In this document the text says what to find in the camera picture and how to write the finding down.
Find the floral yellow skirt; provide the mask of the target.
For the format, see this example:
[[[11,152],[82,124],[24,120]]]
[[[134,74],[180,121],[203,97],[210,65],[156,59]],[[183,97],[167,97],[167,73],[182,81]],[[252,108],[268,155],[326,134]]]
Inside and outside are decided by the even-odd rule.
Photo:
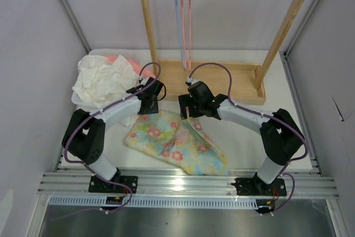
[[[183,120],[173,112],[140,115],[124,144],[190,175],[228,172],[225,154],[204,133],[199,120]]]

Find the blue wire hanger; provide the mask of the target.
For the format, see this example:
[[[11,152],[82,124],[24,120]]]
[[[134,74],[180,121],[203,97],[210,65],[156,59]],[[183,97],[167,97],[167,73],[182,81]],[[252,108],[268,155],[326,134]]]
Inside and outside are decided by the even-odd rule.
[[[177,32],[179,36],[179,50],[180,50],[180,57],[181,57],[181,64],[182,64],[182,69],[186,70],[186,62],[185,62],[185,56],[184,56],[184,49],[183,49],[183,43],[182,43],[182,29],[181,29],[181,12],[180,12],[180,2],[179,0],[174,0],[175,2],[175,16],[176,16],[176,24],[177,24]]]

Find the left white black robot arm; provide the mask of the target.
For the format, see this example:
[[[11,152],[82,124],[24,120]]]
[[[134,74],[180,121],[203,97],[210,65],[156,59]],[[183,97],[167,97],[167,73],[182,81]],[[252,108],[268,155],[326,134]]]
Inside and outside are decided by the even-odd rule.
[[[165,85],[155,78],[145,78],[137,87],[128,89],[124,96],[91,112],[76,110],[70,119],[62,140],[65,160],[68,153],[78,158],[76,163],[85,165],[101,178],[101,186],[110,193],[120,187],[119,169],[105,156],[106,131],[131,115],[147,115],[159,112],[158,95]]]

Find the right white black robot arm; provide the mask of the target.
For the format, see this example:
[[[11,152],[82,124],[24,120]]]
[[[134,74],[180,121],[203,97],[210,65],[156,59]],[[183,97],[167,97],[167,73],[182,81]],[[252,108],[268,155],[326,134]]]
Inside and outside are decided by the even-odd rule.
[[[228,95],[214,96],[198,79],[188,78],[186,85],[188,94],[178,96],[182,119],[205,116],[225,120],[261,136],[266,159],[252,178],[258,194],[264,195],[272,190],[275,180],[290,162],[308,155],[309,145],[288,111],[282,108],[271,113],[253,110]]]

